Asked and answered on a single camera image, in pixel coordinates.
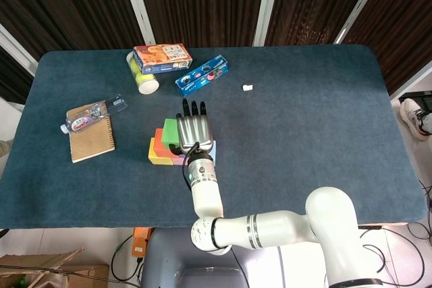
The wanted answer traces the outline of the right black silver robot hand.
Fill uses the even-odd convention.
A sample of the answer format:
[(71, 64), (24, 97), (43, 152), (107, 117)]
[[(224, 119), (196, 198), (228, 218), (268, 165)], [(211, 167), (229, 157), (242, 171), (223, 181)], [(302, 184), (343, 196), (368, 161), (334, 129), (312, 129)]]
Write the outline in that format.
[(186, 154), (196, 143), (198, 149), (210, 152), (213, 149), (213, 135), (207, 116), (204, 101), (191, 105), (186, 98), (182, 99), (183, 113), (176, 115), (179, 144), (170, 144), (169, 149), (175, 155)]

